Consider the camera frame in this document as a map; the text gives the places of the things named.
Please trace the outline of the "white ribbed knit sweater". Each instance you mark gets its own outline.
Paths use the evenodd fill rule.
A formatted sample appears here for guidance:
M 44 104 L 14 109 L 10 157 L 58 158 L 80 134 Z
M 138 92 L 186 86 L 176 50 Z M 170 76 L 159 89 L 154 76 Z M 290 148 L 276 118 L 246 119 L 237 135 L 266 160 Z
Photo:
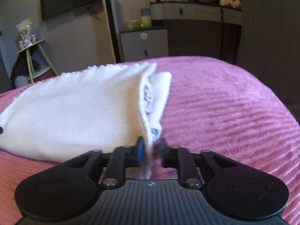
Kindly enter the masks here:
M 128 176 L 148 179 L 172 78 L 156 67 L 154 62 L 93 66 L 28 87 L 1 113 L 1 149 L 62 163 L 143 137 L 142 169 L 130 169 Z

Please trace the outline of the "black bag under table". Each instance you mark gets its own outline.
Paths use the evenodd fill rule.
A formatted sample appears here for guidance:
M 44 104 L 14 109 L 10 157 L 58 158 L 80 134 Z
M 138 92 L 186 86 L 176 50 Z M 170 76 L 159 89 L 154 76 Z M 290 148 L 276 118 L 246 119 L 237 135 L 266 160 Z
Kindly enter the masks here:
M 18 76 L 29 76 L 27 59 L 25 56 L 21 56 L 21 55 L 19 55 L 19 57 L 17 58 L 13 66 L 11 77 L 10 77 L 11 82 L 14 83 L 16 77 Z

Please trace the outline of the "round wooden side table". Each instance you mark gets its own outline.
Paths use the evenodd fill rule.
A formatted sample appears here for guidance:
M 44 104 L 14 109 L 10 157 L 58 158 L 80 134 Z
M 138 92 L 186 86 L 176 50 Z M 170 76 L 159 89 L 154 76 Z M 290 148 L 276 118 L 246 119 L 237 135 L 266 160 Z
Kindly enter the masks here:
M 47 52 L 43 48 L 45 43 L 44 39 L 35 41 L 32 45 L 26 48 L 23 47 L 16 53 L 17 58 L 21 55 L 27 59 L 29 70 L 27 80 L 29 84 L 59 75 Z

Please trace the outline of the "wrapped flower bouquet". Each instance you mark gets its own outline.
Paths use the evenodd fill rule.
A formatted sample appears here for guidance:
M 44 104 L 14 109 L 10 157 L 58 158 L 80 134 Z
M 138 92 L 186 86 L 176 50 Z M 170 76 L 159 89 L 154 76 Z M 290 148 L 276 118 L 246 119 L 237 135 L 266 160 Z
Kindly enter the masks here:
M 27 18 L 16 25 L 17 30 L 20 33 L 20 36 L 23 41 L 24 48 L 32 45 L 31 34 L 32 34 L 32 20 Z

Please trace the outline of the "grey drawer cabinet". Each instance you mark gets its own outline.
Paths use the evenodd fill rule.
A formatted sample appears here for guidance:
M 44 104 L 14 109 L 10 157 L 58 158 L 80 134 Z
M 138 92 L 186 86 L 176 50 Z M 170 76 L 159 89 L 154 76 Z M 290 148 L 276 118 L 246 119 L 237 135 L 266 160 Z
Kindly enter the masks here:
M 169 56 L 166 28 L 124 31 L 121 44 L 126 62 Z

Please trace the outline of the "grey vanity desk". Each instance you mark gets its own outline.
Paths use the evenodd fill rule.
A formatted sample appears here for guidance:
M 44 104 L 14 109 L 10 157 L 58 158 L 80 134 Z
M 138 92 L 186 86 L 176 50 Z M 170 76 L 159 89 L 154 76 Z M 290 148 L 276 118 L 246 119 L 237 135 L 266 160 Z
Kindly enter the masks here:
M 152 24 L 167 29 L 170 56 L 208 56 L 237 63 L 241 10 L 179 1 L 150 3 L 150 9 Z

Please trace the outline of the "green tray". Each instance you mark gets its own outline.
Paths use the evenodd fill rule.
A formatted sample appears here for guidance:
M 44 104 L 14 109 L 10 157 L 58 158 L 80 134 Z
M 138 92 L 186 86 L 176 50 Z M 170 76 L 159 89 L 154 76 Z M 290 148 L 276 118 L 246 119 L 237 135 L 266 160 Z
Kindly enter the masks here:
M 152 24 L 151 23 L 146 23 L 146 24 L 143 24 L 143 23 L 137 23 L 137 24 L 134 24 L 132 26 L 134 29 L 145 29 L 145 28 L 150 28 L 152 27 Z

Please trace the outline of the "white round container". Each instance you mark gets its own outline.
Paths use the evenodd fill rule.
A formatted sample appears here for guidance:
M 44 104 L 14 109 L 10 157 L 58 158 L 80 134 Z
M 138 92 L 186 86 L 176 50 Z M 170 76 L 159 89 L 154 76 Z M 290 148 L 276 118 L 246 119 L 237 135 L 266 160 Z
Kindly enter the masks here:
M 129 28 L 130 29 L 136 29 L 140 26 L 139 20 L 130 20 L 128 22 Z

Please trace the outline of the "blue white box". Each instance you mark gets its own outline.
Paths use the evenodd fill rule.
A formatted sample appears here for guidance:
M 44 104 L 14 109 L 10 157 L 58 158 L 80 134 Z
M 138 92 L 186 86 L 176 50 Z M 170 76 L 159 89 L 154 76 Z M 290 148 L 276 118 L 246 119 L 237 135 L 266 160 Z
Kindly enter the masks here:
M 141 9 L 141 21 L 142 21 L 142 24 L 150 24 L 151 23 L 150 8 L 142 8 Z

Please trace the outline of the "pink plush toy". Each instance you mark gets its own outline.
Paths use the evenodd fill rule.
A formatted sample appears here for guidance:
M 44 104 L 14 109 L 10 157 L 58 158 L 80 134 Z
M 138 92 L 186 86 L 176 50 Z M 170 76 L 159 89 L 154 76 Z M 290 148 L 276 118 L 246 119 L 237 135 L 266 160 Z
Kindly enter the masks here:
M 233 0 L 233 7 L 241 9 L 243 6 L 242 0 Z

